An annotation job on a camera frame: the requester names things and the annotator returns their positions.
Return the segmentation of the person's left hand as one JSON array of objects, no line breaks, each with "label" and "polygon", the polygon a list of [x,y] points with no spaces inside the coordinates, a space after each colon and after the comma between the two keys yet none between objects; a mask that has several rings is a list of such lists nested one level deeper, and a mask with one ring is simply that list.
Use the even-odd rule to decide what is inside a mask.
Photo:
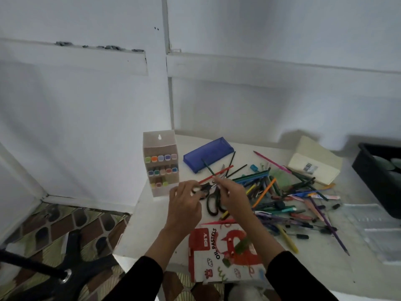
[{"label": "person's left hand", "polygon": [[165,228],[186,237],[200,222],[202,205],[190,203],[191,190],[200,184],[195,180],[180,182],[170,189]]}]

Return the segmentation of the person's right hand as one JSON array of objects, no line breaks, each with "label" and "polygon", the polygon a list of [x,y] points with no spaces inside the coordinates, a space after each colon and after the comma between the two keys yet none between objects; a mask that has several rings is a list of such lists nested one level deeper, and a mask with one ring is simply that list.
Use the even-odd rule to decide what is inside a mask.
[{"label": "person's right hand", "polygon": [[239,184],[239,192],[236,196],[230,198],[224,198],[221,194],[221,203],[229,212],[229,214],[235,219],[235,221],[242,227],[245,227],[245,223],[254,216],[251,209],[248,197],[246,195],[245,188]]}]

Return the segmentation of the small black scissors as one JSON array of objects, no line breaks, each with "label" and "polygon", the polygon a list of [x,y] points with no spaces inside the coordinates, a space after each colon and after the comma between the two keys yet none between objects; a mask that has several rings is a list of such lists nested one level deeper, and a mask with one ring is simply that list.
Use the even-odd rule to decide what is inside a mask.
[{"label": "small black scissors", "polygon": [[206,199],[210,195],[210,190],[212,189],[213,185],[211,185],[209,182],[195,186],[192,190],[191,193],[192,195],[200,193],[201,197],[199,198],[200,200]]}]

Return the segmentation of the thin dark green pencil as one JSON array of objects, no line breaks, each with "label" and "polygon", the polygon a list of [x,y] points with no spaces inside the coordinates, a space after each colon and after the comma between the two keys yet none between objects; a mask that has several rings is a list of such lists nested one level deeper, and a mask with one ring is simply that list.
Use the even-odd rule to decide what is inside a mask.
[{"label": "thin dark green pencil", "polygon": [[[210,168],[210,166],[206,163],[206,161],[205,160],[202,160],[203,161],[203,163],[204,163],[204,166],[208,169],[208,171],[211,173],[211,175],[212,174],[214,174],[215,172]],[[224,177],[224,176],[226,176],[226,174],[227,174],[227,172],[226,173],[224,173],[224,174],[220,174],[218,177]],[[213,185],[213,187],[212,187],[212,189],[210,190],[210,193],[211,193],[211,191],[214,191],[215,189],[216,189],[216,187],[217,187],[217,184],[214,182],[214,180],[212,180],[212,182],[209,182],[211,185]]]}]

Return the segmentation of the person's right forearm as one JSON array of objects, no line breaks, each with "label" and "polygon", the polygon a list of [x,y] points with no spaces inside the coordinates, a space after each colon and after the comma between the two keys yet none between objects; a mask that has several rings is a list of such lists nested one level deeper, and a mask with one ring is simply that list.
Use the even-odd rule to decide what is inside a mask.
[{"label": "person's right forearm", "polygon": [[339,301],[267,231],[253,212],[233,216],[266,268],[266,278],[281,301]]}]

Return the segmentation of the person's left forearm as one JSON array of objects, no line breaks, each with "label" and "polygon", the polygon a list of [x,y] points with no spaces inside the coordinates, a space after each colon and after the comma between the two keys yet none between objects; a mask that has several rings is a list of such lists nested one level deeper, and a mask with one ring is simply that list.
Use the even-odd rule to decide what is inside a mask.
[{"label": "person's left forearm", "polygon": [[195,225],[166,225],[151,247],[141,256],[102,301],[155,301],[164,272],[178,245]]}]

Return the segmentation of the red pencil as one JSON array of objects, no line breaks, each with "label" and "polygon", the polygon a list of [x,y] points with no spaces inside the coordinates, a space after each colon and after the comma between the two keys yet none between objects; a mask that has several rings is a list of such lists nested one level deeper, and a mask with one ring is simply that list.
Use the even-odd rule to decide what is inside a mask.
[{"label": "red pencil", "polygon": [[212,174],[212,175],[210,175],[210,176],[204,178],[203,180],[199,181],[198,183],[199,183],[199,184],[203,184],[204,182],[207,182],[208,180],[212,179],[214,176],[219,176],[220,174],[224,174],[224,173],[226,173],[229,169],[231,169],[233,166],[234,166],[234,165],[230,165],[229,167],[226,167],[226,168],[224,168],[224,169],[222,169],[222,170],[220,170],[220,171],[218,171],[218,172],[216,172],[216,173],[214,173],[214,174]]}]

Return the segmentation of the blue pencil case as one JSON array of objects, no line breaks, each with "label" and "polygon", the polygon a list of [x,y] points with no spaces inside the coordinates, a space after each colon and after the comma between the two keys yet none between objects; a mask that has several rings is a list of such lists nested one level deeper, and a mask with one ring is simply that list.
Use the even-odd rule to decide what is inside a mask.
[{"label": "blue pencil case", "polygon": [[206,167],[204,162],[210,166],[233,152],[234,148],[228,141],[220,137],[185,154],[183,162],[196,174]]}]

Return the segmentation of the set of coloured markers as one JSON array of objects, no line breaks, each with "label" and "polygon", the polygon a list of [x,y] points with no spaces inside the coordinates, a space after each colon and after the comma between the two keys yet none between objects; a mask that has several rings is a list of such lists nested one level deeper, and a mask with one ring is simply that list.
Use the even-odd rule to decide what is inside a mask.
[{"label": "set of coloured markers", "polygon": [[151,189],[179,183],[178,154],[145,156],[143,160]]}]

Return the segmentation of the pink pencil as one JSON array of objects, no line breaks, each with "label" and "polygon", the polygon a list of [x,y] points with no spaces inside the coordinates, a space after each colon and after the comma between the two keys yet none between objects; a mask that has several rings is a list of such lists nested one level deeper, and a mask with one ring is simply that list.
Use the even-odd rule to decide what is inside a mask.
[{"label": "pink pencil", "polygon": [[282,170],[282,171],[284,171],[284,172],[286,172],[286,173],[292,174],[292,172],[291,172],[289,169],[287,169],[286,167],[279,165],[278,163],[274,162],[273,160],[269,159],[268,157],[265,157],[264,155],[260,154],[260,153],[257,152],[257,151],[253,151],[253,152],[254,152],[257,156],[259,156],[259,157],[261,157],[262,159],[264,159],[264,160],[270,162],[271,164],[273,164],[274,166],[276,166],[276,167],[279,168],[280,170]]}]

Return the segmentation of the pile of pens and pencils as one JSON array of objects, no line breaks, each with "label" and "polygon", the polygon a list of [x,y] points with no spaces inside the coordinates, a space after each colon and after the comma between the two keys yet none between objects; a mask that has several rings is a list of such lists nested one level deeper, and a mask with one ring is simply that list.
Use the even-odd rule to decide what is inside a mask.
[{"label": "pile of pens and pencils", "polygon": [[[257,198],[257,200],[251,204],[250,202],[250,206],[251,209],[253,211],[253,213],[255,212],[261,212],[261,213],[265,213],[268,214],[270,218],[272,218],[272,215],[274,215],[274,213],[279,213],[284,211],[284,212],[288,212],[288,213],[295,213],[294,211],[289,211],[289,208],[286,207],[282,202],[286,201],[286,200],[299,200],[301,202],[304,203],[304,205],[308,206],[309,209],[311,211],[313,211],[315,213],[315,215],[317,216],[318,219],[322,220],[322,217],[320,215],[318,215],[318,212],[315,210],[315,208],[313,207],[312,203],[309,201],[309,197],[306,197],[307,195],[310,195],[310,192],[305,192],[303,197],[299,197],[299,193],[280,193],[276,184],[276,178],[273,176],[269,176],[269,181],[270,183],[266,186],[266,188],[263,190],[263,192],[260,194],[260,196]],[[261,200],[263,199],[264,195],[269,191],[269,189],[273,188],[276,192],[276,195],[272,195],[271,196],[271,201],[268,203],[264,203],[261,204]],[[329,230],[329,228],[325,225],[324,227],[321,227],[320,229],[321,233],[326,233],[326,234],[332,234]]]}]

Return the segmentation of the clear plastic marker box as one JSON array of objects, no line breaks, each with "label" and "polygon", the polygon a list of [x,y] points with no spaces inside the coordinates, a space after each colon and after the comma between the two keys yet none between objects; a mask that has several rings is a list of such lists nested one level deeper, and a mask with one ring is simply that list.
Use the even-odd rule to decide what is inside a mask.
[{"label": "clear plastic marker box", "polygon": [[[165,154],[178,154],[178,146],[173,130],[150,131],[143,133],[143,157],[157,156]],[[153,197],[168,196],[170,189],[177,184],[161,187],[159,189],[151,189]]]}]

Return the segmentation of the red and white pastel box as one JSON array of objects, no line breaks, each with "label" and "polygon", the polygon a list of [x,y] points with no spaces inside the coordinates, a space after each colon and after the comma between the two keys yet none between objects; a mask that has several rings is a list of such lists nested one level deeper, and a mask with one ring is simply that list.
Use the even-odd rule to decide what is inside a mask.
[{"label": "red and white pastel box", "polygon": [[266,269],[234,220],[200,224],[189,235],[188,270],[199,283],[246,283],[267,288]]}]

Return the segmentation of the yellow pen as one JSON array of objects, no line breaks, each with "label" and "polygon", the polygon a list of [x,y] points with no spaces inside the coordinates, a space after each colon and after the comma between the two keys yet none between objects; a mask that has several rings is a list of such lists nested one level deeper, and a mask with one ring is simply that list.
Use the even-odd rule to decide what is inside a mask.
[{"label": "yellow pen", "polygon": [[294,252],[295,254],[298,254],[299,250],[298,250],[297,246],[292,241],[292,239],[289,237],[289,235],[285,232],[285,230],[278,223],[275,224],[275,226],[277,227],[280,236],[284,239],[285,243],[290,248],[290,250],[292,252]]}]

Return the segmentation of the cream notebook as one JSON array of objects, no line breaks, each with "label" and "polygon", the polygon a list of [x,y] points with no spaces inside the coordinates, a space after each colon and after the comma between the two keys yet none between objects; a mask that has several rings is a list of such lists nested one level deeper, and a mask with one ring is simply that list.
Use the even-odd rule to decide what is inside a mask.
[{"label": "cream notebook", "polygon": [[307,177],[315,177],[320,184],[329,185],[339,175],[342,164],[341,157],[313,139],[302,136],[288,162],[288,168]]}]

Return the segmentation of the white fluffy item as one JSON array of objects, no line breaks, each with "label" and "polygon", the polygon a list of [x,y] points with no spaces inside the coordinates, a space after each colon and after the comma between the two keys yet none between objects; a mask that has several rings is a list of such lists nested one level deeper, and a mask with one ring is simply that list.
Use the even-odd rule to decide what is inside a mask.
[{"label": "white fluffy item", "polygon": [[268,299],[254,286],[227,283],[224,285],[223,301],[268,301]]}]

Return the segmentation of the purple pencil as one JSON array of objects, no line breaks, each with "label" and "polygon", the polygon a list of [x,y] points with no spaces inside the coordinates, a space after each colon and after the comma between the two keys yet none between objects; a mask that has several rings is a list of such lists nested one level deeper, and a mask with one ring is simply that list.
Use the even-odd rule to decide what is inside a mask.
[{"label": "purple pencil", "polygon": [[348,251],[348,249],[346,248],[346,246],[344,245],[344,243],[342,242],[342,240],[339,238],[338,234],[336,233],[336,231],[334,230],[334,228],[332,227],[331,223],[328,221],[328,219],[324,216],[324,214],[321,212],[321,210],[318,208],[317,204],[315,203],[314,199],[312,197],[309,197],[309,201],[312,203],[313,207],[315,208],[315,210],[318,212],[318,215],[320,215],[323,219],[323,222],[326,224],[326,226],[329,228],[330,232],[332,233],[332,235],[335,237],[335,239],[337,240],[337,242],[339,243],[339,245],[341,246],[341,248],[343,249],[343,251],[350,256],[350,253]]}]

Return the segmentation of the black chair base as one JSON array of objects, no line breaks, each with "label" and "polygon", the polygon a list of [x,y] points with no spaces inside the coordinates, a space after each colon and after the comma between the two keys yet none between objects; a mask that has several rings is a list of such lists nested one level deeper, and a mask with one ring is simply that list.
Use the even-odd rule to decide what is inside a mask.
[{"label": "black chair base", "polygon": [[0,262],[49,276],[45,282],[8,297],[6,301],[45,301],[47,299],[78,301],[84,285],[104,270],[118,265],[113,254],[93,261],[84,261],[80,252],[80,242],[80,230],[69,232],[63,262],[57,267],[0,250]]}]

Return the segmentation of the black plastic tray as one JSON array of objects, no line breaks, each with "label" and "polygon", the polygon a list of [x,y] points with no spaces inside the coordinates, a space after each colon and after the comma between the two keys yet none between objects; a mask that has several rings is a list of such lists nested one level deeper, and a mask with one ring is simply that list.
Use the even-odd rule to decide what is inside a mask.
[{"label": "black plastic tray", "polygon": [[373,155],[390,160],[401,158],[401,146],[359,143],[352,167],[387,213],[401,219],[401,171],[387,171]]}]

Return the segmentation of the clear plastic tray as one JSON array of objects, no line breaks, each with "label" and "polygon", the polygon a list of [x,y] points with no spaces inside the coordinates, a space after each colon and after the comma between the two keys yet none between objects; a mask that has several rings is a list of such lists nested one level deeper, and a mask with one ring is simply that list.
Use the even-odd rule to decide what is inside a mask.
[{"label": "clear plastic tray", "polygon": [[383,264],[401,266],[401,219],[376,203],[345,203],[342,211]]}]

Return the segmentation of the green items in tray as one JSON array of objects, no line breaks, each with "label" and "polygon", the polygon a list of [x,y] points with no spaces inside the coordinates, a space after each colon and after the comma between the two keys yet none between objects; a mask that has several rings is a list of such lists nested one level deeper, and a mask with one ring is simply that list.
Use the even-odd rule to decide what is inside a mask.
[{"label": "green items in tray", "polygon": [[401,171],[401,158],[391,158],[390,160],[373,155],[373,158],[387,171]]}]

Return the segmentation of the large black-handled scissors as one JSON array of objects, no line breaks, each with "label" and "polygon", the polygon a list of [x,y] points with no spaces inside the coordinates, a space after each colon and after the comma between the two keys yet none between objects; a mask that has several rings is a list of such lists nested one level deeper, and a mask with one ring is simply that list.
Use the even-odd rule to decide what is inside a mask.
[{"label": "large black-handled scissors", "polygon": [[207,197],[206,197],[207,212],[210,216],[217,216],[219,213],[226,213],[226,208],[221,203],[221,191],[220,187],[211,181],[211,178],[207,181]]}]

